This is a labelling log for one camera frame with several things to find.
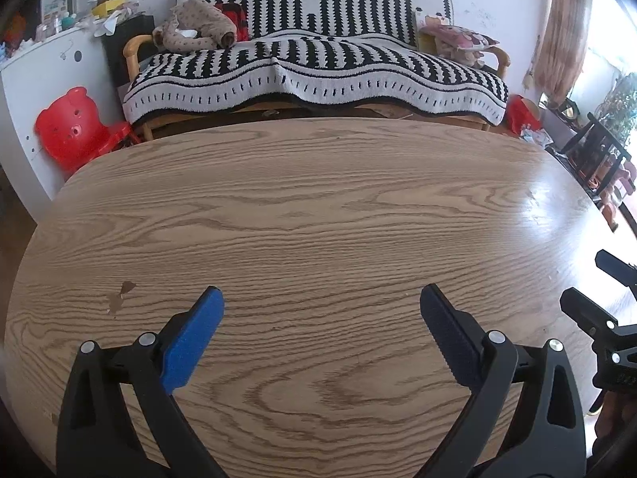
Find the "bench armrest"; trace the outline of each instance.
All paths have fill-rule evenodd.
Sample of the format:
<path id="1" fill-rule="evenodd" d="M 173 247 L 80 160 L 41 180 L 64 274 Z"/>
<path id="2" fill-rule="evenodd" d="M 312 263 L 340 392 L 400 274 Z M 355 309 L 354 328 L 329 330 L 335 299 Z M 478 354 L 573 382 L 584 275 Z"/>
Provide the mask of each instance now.
<path id="1" fill-rule="evenodd" d="M 497 46 L 492 46 L 491 48 L 486 49 L 485 52 L 489 52 L 498 58 L 498 77 L 500 79 L 504 79 L 507 68 L 511 66 L 511 58 L 509 57 L 509 54 Z"/>
<path id="2" fill-rule="evenodd" d="M 137 35 L 133 37 L 123 48 L 123 56 L 126 57 L 126 66 L 128 67 L 128 77 L 131 82 L 139 75 L 139 59 L 137 52 L 139 47 L 144 43 L 152 43 L 151 35 Z"/>

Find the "wooden table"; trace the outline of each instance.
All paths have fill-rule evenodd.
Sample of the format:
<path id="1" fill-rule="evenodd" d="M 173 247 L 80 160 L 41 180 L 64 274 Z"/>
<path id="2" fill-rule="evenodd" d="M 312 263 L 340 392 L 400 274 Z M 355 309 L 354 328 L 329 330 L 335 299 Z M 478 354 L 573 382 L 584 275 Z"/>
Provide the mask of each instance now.
<path id="1" fill-rule="evenodd" d="M 154 141 L 80 170 L 37 227 L 6 329 L 12 406 L 53 462 L 79 344 L 158 331 L 214 284 L 225 318 L 175 396 L 231 477 L 411 477 L 468 397 L 421 287 L 514 341 L 561 339 L 587 407 L 594 358 L 560 294 L 636 321 L 602 247 L 632 261 L 549 154 L 494 133 L 341 118 Z"/>

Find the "black speaker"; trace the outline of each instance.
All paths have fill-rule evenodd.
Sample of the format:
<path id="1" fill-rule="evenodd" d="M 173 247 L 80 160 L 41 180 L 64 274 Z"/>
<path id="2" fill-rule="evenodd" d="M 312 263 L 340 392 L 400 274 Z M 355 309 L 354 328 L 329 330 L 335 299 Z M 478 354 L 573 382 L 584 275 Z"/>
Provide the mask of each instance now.
<path id="1" fill-rule="evenodd" d="M 137 35 L 152 34 L 155 29 L 154 16 L 138 14 L 134 18 L 126 20 L 121 25 L 117 25 L 113 35 L 103 35 L 102 42 L 106 50 L 106 60 L 111 73 L 111 78 L 116 88 L 128 84 L 128 68 L 126 59 L 123 56 L 123 48 L 126 43 Z M 157 53 L 157 47 L 152 43 L 144 43 L 139 47 L 139 61 L 148 59 Z"/>

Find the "red bear-shaped stool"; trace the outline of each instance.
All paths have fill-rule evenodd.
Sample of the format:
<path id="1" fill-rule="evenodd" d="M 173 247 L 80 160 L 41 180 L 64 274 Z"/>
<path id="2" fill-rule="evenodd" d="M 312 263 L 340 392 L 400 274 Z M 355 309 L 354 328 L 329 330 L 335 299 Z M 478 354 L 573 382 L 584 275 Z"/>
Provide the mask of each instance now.
<path id="1" fill-rule="evenodd" d="M 35 130 L 47 153 L 69 174 L 113 151 L 126 137 L 140 142 L 128 122 L 102 124 L 97 105 L 81 86 L 42 111 Z"/>

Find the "floor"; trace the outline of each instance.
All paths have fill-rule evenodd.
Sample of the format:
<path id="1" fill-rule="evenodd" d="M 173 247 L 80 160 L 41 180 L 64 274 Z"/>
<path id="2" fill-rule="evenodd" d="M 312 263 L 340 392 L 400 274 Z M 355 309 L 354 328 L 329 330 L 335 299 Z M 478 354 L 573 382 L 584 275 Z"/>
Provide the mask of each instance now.
<path id="1" fill-rule="evenodd" d="M 23 207 L 0 169 L 0 345 L 4 341 L 4 319 L 14 286 L 15 274 L 36 229 L 35 221 Z"/>

